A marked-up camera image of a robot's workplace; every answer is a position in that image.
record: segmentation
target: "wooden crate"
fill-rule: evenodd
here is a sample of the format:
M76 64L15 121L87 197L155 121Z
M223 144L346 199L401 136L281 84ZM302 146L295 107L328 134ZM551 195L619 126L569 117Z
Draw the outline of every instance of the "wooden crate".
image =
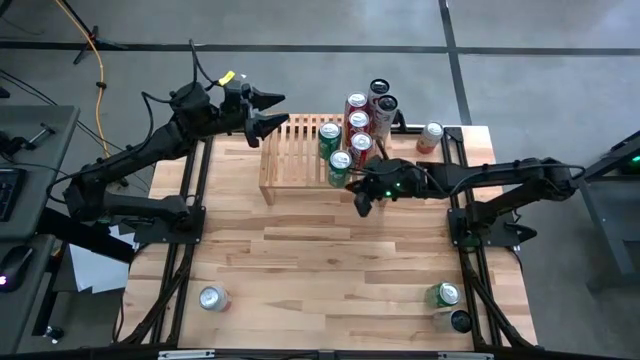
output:
M292 114L288 122L262 144L259 187L265 201L274 204L277 189L335 189L327 182L329 164L318 156L318 131L326 122L343 125L340 114ZM345 149L342 134L341 148ZM356 180L351 175L348 181Z

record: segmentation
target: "yellow tag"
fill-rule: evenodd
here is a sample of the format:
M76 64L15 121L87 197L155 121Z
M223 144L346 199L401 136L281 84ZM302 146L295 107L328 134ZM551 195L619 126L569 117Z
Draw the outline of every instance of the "yellow tag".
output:
M236 76L236 73L234 73L233 71L229 71L227 75L221 77L220 80L218 80L220 86L225 86L229 81L233 79L234 76Z

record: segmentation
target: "can on its side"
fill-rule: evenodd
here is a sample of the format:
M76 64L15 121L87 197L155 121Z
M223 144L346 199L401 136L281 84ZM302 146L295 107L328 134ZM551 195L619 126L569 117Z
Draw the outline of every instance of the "can on its side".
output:
M347 96L344 106L344 122L347 123L349 115L357 110L367 111L367 95L361 92L354 92Z
M369 84L369 94L367 100L367 107L369 108L369 114L373 113L378 99L383 95L389 93L389 82L385 79L375 79Z
M351 137L359 132L369 133L371 130L371 121L369 115L362 110L356 110L349 115L347 121L347 129L345 132L345 140L347 146L351 146Z
M427 289L425 301L433 308L454 306L460 301L460 290L452 283L442 282Z
M398 100L391 95L381 96L371 113L371 135L376 139L385 140L397 113Z
M444 127L440 123L432 122L422 129L422 133L416 143L416 150L422 154L429 154L440 143L444 135Z
M371 135L359 132L351 137L351 146L349 154L351 154L353 167L362 169L367 160L373 156L374 142Z
M329 160L331 154L340 148L342 140L342 128L334 122L328 122L320 126L318 131L318 155Z
M336 150L329 159L329 175L327 181L335 188L343 188L349 178L351 155L344 150Z
M231 307L231 296L222 286L207 286L200 292L200 306L205 310L224 312Z
M471 331L471 317L464 310L437 312L431 321L437 332L466 334Z

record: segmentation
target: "orange cable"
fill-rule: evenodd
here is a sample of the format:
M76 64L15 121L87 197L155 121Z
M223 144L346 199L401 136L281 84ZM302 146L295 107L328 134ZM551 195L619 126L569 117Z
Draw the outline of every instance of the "orange cable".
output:
M58 4L58 6L62 9L62 11L64 11L64 13L67 14L67 17L71 19L73 24L78 28L78 30L80 30L82 35L84 35L85 39L87 39L87 42L91 46L91 49L93 50L93 52L96 54L96 58L98 59L98 63L100 64L100 82L104 84L104 66L102 65L102 58L100 57L100 53L98 53L98 49L96 49L96 46L93 44L93 41L89 37L89 34L87 34L87 32L84 31L84 29L82 28L82 26L78 24L76 19L73 18L73 16L71 15L67 7L62 5L62 3L60 3L60 0L56 0L56 4ZM104 155L105 157L109 157L110 155L109 148L107 147L107 143L104 140L105 137L104 137L104 134L102 133L102 123L100 122L100 104L102 104L102 95L104 93L104 89L102 87L99 87L99 89L100 90L98 90L98 101L96 102L96 124L98 125L98 133L100 134L100 140L102 142L102 147L104 149Z

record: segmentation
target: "gray concrete floor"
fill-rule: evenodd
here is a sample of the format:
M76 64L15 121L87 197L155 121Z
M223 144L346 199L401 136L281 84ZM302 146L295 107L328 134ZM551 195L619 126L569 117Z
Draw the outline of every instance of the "gray concrete floor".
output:
M5 15L39 36L0 22L0 38L82 41L55 3L21 0ZM98 0L72 1L88 24L122 42L209 44L444 46L437 0ZM633 0L450 0L458 46L640 47L640 3ZM95 129L98 67L93 56L73 66L74 51L0 50L0 68L60 104L79 106ZM210 74L231 69L265 91L287 94L279 109L340 111L344 96L385 77L411 123L460 124L444 54L201 53ZM109 84L102 121L120 145L147 131L140 91L166 97L187 83L188 53L103 52ZM488 125L498 161L551 156L588 165L638 130L640 58L624 56L460 56L475 125ZM38 104L19 90L0 104ZM153 105L156 125L169 108ZM63 170L100 156L86 135L74 135ZM150 169L139 175L149 182ZM126 189L143 195L138 189ZM609 271L609 257L579 195L564 203L537 203L521 211L539 231L523 246L527 293L541 345L559 351L640 357L640 294L635 289L589 293L585 281ZM67 330L55 348L109 342L119 293L67 296L54 322ZM27 338L22 351L53 349Z

